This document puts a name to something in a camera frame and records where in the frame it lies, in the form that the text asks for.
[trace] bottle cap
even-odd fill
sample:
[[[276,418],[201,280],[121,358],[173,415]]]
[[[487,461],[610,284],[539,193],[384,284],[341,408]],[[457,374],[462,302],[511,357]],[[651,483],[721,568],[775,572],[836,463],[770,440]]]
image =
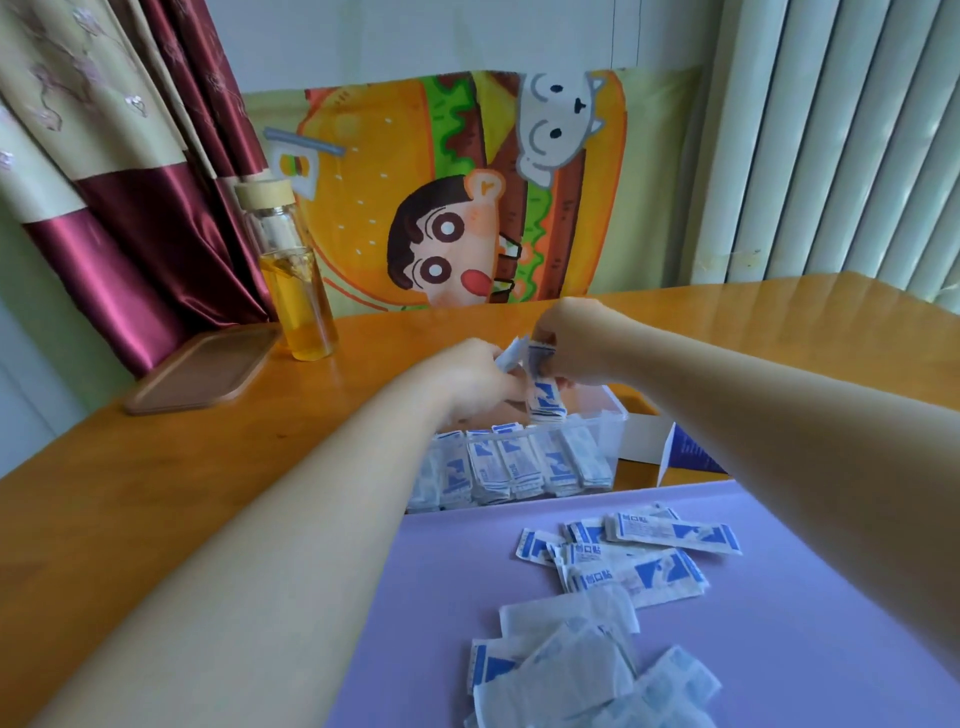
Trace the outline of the bottle cap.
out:
[[[271,209],[293,205],[294,188],[289,180],[265,180],[263,182],[241,182],[234,187],[240,207],[247,212],[256,209]]]

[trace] glass bottle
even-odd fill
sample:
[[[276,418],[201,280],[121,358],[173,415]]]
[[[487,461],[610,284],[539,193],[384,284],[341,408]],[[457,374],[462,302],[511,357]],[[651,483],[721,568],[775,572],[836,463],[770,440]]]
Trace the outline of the glass bottle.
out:
[[[337,328],[316,255],[300,237],[293,187],[288,180],[243,182],[236,192],[294,358],[315,361],[331,355]]]

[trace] cartoon boy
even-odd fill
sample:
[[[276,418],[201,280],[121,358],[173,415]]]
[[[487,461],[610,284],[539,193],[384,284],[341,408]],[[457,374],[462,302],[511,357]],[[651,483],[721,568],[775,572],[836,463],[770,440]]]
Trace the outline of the cartoon boy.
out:
[[[391,280],[423,291],[434,306],[485,303],[496,275],[503,190],[498,172],[474,169],[412,192],[397,207],[387,238]]]

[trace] wall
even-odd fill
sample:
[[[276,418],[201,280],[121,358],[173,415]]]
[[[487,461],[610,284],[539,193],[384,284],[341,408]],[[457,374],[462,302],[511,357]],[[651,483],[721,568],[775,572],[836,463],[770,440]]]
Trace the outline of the wall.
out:
[[[0,204],[0,476],[132,383]]]
[[[207,0],[244,93],[477,69],[677,70],[721,0]]]

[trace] purple mat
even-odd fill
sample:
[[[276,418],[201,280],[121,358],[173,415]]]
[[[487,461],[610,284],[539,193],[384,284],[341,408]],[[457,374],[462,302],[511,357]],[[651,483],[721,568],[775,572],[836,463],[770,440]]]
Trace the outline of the purple mat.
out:
[[[561,592],[553,570],[515,558],[520,529],[654,500],[729,523],[746,554],[693,553],[707,594],[637,612],[644,667],[680,644],[723,683],[718,728],[960,725],[960,684],[728,482],[405,517],[327,728],[459,728],[470,640],[500,636],[501,604]]]

